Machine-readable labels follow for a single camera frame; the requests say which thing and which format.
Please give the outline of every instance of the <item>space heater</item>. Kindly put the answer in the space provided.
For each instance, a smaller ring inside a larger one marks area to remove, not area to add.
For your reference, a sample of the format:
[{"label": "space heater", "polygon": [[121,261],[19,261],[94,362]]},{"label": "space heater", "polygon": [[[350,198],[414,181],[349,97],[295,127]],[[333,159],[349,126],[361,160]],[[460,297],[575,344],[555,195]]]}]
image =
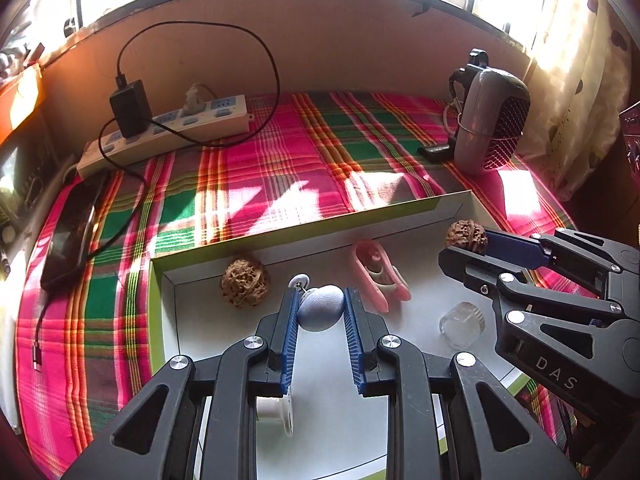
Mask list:
[{"label": "space heater", "polygon": [[[458,127],[449,142],[425,146],[420,154],[439,164],[453,158],[460,171],[479,175],[503,167],[513,156],[529,113],[529,90],[516,76],[488,66],[485,51],[473,49],[467,66],[456,70],[449,89],[458,109]],[[460,104],[454,84],[464,88]],[[446,113],[443,117],[446,124]]]}]

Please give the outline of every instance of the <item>blue gripper pad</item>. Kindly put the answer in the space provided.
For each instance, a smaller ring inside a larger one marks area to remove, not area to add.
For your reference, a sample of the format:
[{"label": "blue gripper pad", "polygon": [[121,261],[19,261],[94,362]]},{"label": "blue gripper pad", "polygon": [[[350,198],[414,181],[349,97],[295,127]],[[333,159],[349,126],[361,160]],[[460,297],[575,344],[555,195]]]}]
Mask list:
[{"label": "blue gripper pad", "polygon": [[550,257],[545,254],[539,241],[501,231],[487,229],[485,232],[489,243],[482,253],[484,256],[530,270],[549,266]]},{"label": "blue gripper pad", "polygon": [[282,346],[282,368],[280,374],[280,389],[286,395],[293,378],[293,360],[296,355],[298,341],[298,307],[300,306],[300,292],[296,291],[291,300],[287,331]]},{"label": "blue gripper pad", "polygon": [[358,393],[364,393],[366,378],[364,375],[364,350],[358,332],[356,315],[353,310],[353,301],[350,290],[347,289],[344,295],[344,329],[347,335],[347,345],[349,346],[349,357],[351,359],[351,371],[353,373],[353,383],[358,388]]}]

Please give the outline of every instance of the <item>power strip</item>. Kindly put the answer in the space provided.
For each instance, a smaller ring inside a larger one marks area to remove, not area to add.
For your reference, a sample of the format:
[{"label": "power strip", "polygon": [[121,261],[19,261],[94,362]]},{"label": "power strip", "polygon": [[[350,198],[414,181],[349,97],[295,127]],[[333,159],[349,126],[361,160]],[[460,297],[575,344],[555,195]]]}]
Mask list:
[{"label": "power strip", "polygon": [[[252,115],[246,110],[243,95],[210,101],[199,114],[184,116],[182,110],[174,110],[154,117],[156,122],[199,142],[245,134],[249,131],[249,122],[252,119]],[[153,124],[138,136],[125,139],[118,130],[102,141],[102,148],[109,158],[123,166],[192,145],[188,140]],[[98,141],[94,140],[82,153],[78,162],[78,173],[82,178],[87,178],[110,167],[98,149]]]}]

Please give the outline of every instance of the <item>black charger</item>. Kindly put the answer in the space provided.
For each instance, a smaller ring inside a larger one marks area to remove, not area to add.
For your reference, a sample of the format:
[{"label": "black charger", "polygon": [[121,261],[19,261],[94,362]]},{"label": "black charger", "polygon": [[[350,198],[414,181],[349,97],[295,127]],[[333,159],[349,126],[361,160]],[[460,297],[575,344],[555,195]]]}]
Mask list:
[{"label": "black charger", "polygon": [[119,74],[116,83],[118,89],[111,94],[109,102],[122,136],[128,139],[148,129],[151,108],[141,79],[127,84],[124,74]]}]

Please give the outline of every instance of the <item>curtain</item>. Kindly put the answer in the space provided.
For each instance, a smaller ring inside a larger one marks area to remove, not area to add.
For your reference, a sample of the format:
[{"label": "curtain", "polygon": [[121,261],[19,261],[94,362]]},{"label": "curtain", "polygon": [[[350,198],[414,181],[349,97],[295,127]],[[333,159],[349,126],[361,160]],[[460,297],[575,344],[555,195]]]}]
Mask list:
[{"label": "curtain", "polygon": [[607,0],[545,0],[517,152],[560,200],[607,155],[631,81],[631,39]]}]

